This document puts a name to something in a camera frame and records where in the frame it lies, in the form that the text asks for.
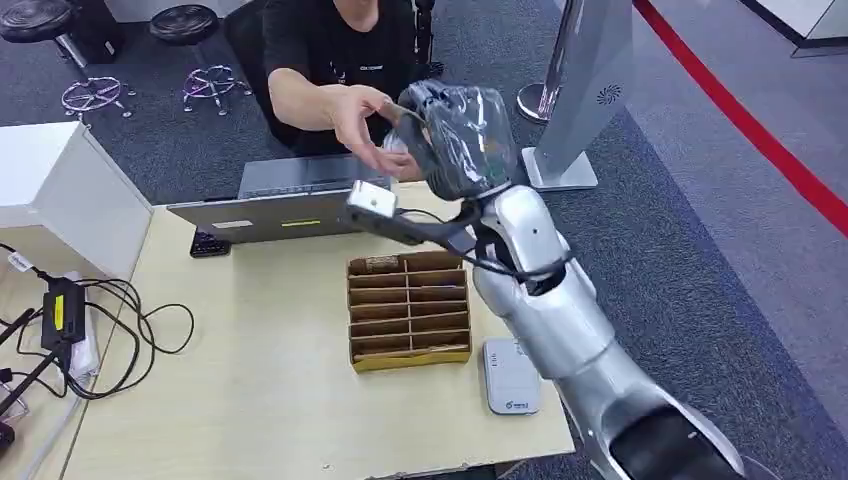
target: floor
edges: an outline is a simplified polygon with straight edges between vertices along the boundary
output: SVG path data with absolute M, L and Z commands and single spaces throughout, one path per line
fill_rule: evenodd
M 790 43 L 731 0 L 654 3 L 752 113 L 848 198 L 848 56 L 791 59 Z M 492 86 L 509 102 L 543 77 L 555 0 L 441 1 L 434 14 L 445 81 Z M 601 184 L 545 200 L 643 368 L 782 478 L 846 478 L 848 241 L 638 14 L 633 22 L 636 93 L 589 148 Z M 128 34 L 120 62 L 93 70 L 133 83 L 135 116 L 90 121 L 152 202 L 233 195 L 245 162 L 287 155 L 247 97 L 232 98 L 227 117 L 211 105 L 182 112 L 175 92 L 191 53 L 155 43 L 143 25 Z M 220 38 L 206 47 L 230 56 Z M 0 125 L 66 119 L 57 99 L 71 76 L 51 45 L 0 42 L 0 64 L 12 66 L 0 71 Z M 513 133 L 525 146 L 541 132 L 516 117 Z M 527 462 L 509 478 L 595 477 L 577 454 Z
M 848 199 L 848 55 L 791 58 L 794 45 L 738 2 L 653 3 L 746 108 Z M 848 241 L 729 124 L 641 18 L 634 26 L 639 86 L 629 111 L 848 435 Z

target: robotic arm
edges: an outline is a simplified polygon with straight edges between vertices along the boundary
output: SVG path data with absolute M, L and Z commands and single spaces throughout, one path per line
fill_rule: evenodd
M 463 199 L 461 212 L 443 224 L 412 222 L 393 193 L 358 182 L 348 220 L 406 244 L 434 242 L 474 264 L 480 296 L 556 385 L 605 479 L 744 478 L 739 454 L 715 425 L 659 387 L 618 344 L 542 198 L 510 183 L 517 157 L 500 95 L 420 82 L 401 103 L 409 109 L 391 105 L 381 114 L 431 190 Z

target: logo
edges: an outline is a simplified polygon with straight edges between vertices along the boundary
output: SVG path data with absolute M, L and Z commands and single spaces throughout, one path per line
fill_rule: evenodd
M 513 408 L 528 409 L 528 408 L 530 408 L 530 405 L 526 402 L 525 403 L 519 403 L 519 402 L 513 402 L 512 400 L 506 402 L 506 409 L 507 410 L 512 410 Z
M 333 71 L 333 75 L 336 76 L 336 81 L 339 82 L 339 85 L 347 85 L 347 72 L 339 74 L 339 71 L 336 69 L 336 65 L 333 62 L 330 62 L 330 70 Z
M 619 99 L 619 97 L 621 97 L 621 93 L 621 86 L 615 84 L 607 85 L 598 92 L 598 96 L 595 97 L 595 100 L 598 102 L 598 105 L 612 105 Z

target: compartment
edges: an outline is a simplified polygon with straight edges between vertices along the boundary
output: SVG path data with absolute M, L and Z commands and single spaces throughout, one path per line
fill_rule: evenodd
M 459 258 L 420 252 L 356 259 L 348 263 L 347 280 L 357 372 L 471 356 L 469 291 Z
M 405 318 L 396 320 L 377 320 L 354 323 L 350 326 L 351 337 L 369 337 L 373 335 L 389 335 L 398 333 L 409 333 L 409 320 Z
M 350 288 L 391 288 L 406 287 L 405 273 L 387 273 L 348 277 Z
M 369 303 L 406 303 L 406 288 L 351 288 L 350 305 Z
M 462 260 L 447 252 L 421 252 L 404 255 L 407 272 L 428 272 L 433 270 L 458 270 Z
M 409 314 L 413 317 L 436 315 L 439 313 L 457 313 L 468 310 L 468 302 L 456 300 L 448 302 L 420 302 L 409 305 Z
M 429 332 L 434 330 L 458 330 L 470 328 L 468 312 L 443 313 L 412 317 L 409 319 L 413 332 Z
M 386 335 L 381 337 L 362 337 L 350 339 L 351 353 L 354 358 L 357 355 L 370 355 L 374 353 L 409 352 L 408 335 Z
M 410 287 L 465 286 L 465 270 L 409 273 Z
M 416 333 L 412 336 L 413 350 L 439 349 L 440 347 L 462 346 L 470 348 L 471 331 L 454 330 L 449 332 Z
M 409 310 L 405 303 L 390 305 L 356 305 L 350 307 L 350 320 L 364 322 L 368 320 L 387 320 L 390 318 L 406 318 Z
M 442 285 L 434 287 L 409 287 L 410 302 L 432 302 L 439 300 L 465 300 L 465 287 Z
M 357 258 L 356 260 L 351 260 L 347 266 L 349 275 L 403 273 L 403 271 L 403 260 L 398 255 Z

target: laptop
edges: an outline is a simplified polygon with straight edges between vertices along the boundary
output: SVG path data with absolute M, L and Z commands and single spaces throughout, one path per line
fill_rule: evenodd
M 169 205 L 216 239 L 268 242 L 358 232 L 340 220 L 353 182 L 391 180 L 353 155 L 298 157 L 245 165 L 239 198 Z

